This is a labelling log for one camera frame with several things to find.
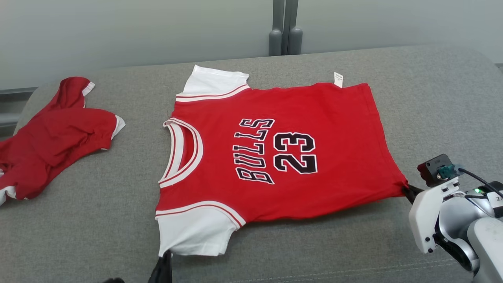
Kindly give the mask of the grey vertical partition post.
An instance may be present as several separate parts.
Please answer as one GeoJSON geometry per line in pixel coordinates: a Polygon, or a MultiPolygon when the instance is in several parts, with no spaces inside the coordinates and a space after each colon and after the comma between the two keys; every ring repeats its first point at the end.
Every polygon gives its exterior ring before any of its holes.
{"type": "Polygon", "coordinates": [[[296,27],[299,0],[273,0],[272,30],[282,31],[282,55],[287,55],[289,30],[296,27]]]}

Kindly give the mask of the grey cylindrical post foot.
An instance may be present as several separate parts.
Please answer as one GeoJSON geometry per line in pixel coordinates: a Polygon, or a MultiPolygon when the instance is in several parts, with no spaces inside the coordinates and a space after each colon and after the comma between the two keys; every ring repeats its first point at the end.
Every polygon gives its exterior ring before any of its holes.
{"type": "Polygon", "coordinates": [[[299,27],[293,27],[289,30],[287,55],[301,54],[303,41],[303,30],[299,27]]]}
{"type": "Polygon", "coordinates": [[[282,55],[282,31],[273,29],[269,33],[269,56],[282,55]]]}

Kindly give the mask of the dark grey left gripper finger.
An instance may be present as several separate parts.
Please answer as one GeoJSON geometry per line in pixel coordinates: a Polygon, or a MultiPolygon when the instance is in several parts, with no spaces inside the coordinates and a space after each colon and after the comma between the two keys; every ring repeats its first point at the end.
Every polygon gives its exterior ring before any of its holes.
{"type": "Polygon", "coordinates": [[[173,271],[171,268],[171,251],[167,250],[158,258],[148,283],[173,283],[173,271]]]}

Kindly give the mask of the red shorts white trim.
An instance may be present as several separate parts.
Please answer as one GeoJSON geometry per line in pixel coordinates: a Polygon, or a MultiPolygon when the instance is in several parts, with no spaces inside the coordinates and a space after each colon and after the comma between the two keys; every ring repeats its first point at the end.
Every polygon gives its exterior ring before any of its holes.
{"type": "Polygon", "coordinates": [[[94,87],[84,77],[62,80],[42,110],[0,141],[0,206],[8,199],[37,197],[80,158],[110,149],[125,122],[109,111],[86,107],[86,95],[94,87]]]}

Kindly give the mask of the red Bulls 23 jersey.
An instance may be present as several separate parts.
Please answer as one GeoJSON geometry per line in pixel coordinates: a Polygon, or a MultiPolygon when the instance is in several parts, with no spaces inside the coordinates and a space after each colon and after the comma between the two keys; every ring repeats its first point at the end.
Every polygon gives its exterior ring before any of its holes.
{"type": "Polygon", "coordinates": [[[368,84],[259,89],[248,77],[194,66],[176,95],[163,124],[160,257],[219,256],[247,223],[319,217],[408,184],[368,84]]]}

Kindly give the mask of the grey fabric sofa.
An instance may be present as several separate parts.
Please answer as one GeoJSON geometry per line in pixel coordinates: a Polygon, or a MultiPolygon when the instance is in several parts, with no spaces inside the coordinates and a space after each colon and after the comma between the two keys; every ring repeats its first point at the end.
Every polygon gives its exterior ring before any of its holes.
{"type": "MultiPolygon", "coordinates": [[[[388,148],[411,184],[417,165],[445,153],[503,182],[503,73],[479,51],[453,45],[200,62],[250,75],[254,88],[368,83],[388,148]]],[[[108,151],[86,156],[32,200],[0,206],[0,283],[147,283],[157,262],[158,180],[168,160],[162,128],[194,63],[82,73],[88,105],[126,127],[108,151]]],[[[248,224],[218,257],[174,256],[180,283],[470,283],[449,254],[425,255],[391,198],[306,221],[248,224]]]]}

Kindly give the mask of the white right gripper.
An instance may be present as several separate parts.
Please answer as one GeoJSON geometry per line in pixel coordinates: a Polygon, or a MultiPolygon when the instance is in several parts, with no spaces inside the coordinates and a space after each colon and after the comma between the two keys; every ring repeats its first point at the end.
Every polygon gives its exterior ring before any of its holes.
{"type": "Polygon", "coordinates": [[[423,190],[411,184],[402,187],[402,193],[412,205],[408,221],[416,246],[422,253],[430,253],[435,249],[433,235],[444,198],[457,192],[459,181],[455,177],[433,188],[423,190]]]}

